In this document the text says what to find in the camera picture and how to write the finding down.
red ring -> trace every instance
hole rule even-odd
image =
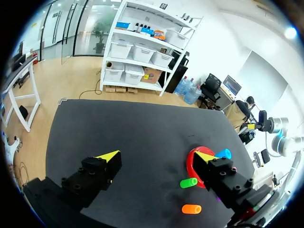
[[[187,156],[186,165],[187,165],[187,172],[189,174],[189,177],[190,178],[195,177],[196,179],[198,179],[197,186],[199,186],[201,188],[206,188],[205,185],[204,185],[204,182],[199,178],[199,176],[197,175],[197,173],[193,169],[193,156],[194,156],[195,151],[199,151],[199,152],[211,155],[211,156],[214,156],[215,153],[211,149],[209,149],[208,147],[199,146],[199,147],[193,149],[192,151],[190,151],[190,153]]]

black tabletop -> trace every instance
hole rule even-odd
[[[237,133],[222,112],[120,101],[68,100],[58,106],[51,127],[46,173],[60,185],[87,156],[120,150],[123,166],[107,191],[81,213],[118,228],[222,228],[233,211],[206,189],[181,189],[188,178],[186,157],[207,146],[228,148],[238,172],[254,168]],[[185,215],[184,204],[202,212]]]
[[[12,80],[14,80],[14,78],[17,76],[17,74],[19,74],[21,70],[23,70],[26,66],[28,66],[28,64],[31,61],[33,61],[34,58],[37,58],[37,56],[28,58],[27,60],[24,61],[24,63],[22,65],[19,66],[19,68],[17,70],[15,70],[9,74],[4,85],[2,86],[2,91],[6,90],[9,87],[10,83],[12,82]]]

white shelf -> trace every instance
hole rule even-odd
[[[139,37],[139,38],[146,39],[146,40],[152,41],[154,43],[158,43],[160,45],[166,46],[166,47],[176,50],[178,52],[183,51],[182,49],[180,49],[172,44],[169,44],[165,41],[162,41],[162,40],[159,40],[159,39],[156,39],[153,37],[149,37],[149,36],[137,33],[137,32],[131,32],[131,31],[121,30],[121,29],[114,29],[114,33],[124,34],[124,35],[128,35],[128,36],[133,36],[133,37]]]
[[[129,64],[134,64],[134,65],[139,65],[139,66],[144,66],[144,67],[150,67],[153,69],[157,70],[162,70],[166,71],[168,73],[172,73],[172,70],[170,70],[168,67],[162,67],[153,64],[153,62],[150,60],[149,63],[144,63],[140,61],[133,60],[131,53],[129,53],[128,58],[112,58],[111,56],[111,51],[109,52],[108,57],[106,58],[107,61],[112,61],[112,62],[119,62],[119,63],[129,63]]]
[[[149,13],[152,13],[154,15],[157,15],[159,17],[162,17],[164,19],[167,19],[181,27],[187,27],[187,28],[191,28],[193,30],[196,30],[196,28],[184,21],[184,19],[182,18],[179,18],[175,15],[170,15],[167,13],[166,10],[163,10],[159,7],[156,7],[154,5],[151,5],[151,4],[147,4],[147,3],[144,3],[144,2],[140,2],[140,1],[136,1],[136,0],[127,0],[127,7],[130,7],[130,8],[134,8],[134,9],[137,9],[137,10],[142,10],[142,11],[145,11],[145,12],[149,12]]]
[[[125,80],[125,72],[123,73],[122,77],[120,78],[120,82],[104,81],[104,85],[106,85],[106,86],[125,86],[125,87],[139,88],[139,89],[162,91],[162,87],[158,82],[156,82],[156,84],[140,82],[137,85],[132,85],[132,84],[125,83],[124,80]]]

potted plant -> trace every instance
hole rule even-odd
[[[105,46],[105,44],[103,43],[104,40],[103,36],[105,32],[110,31],[111,25],[112,25],[112,21],[107,21],[107,20],[103,20],[102,22],[97,21],[95,23],[92,33],[94,33],[95,36],[99,38],[99,42],[96,43],[96,47],[95,47],[96,54],[102,53],[102,50]]]

black office chair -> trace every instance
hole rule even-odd
[[[200,96],[199,100],[201,100],[202,103],[204,103],[208,109],[219,110],[220,107],[216,106],[215,103],[217,100],[220,99],[218,89],[221,83],[222,82],[217,77],[215,77],[213,74],[209,74],[204,84],[201,85],[200,89],[203,96]],[[213,103],[212,107],[208,105],[207,99],[210,100],[211,103]]]

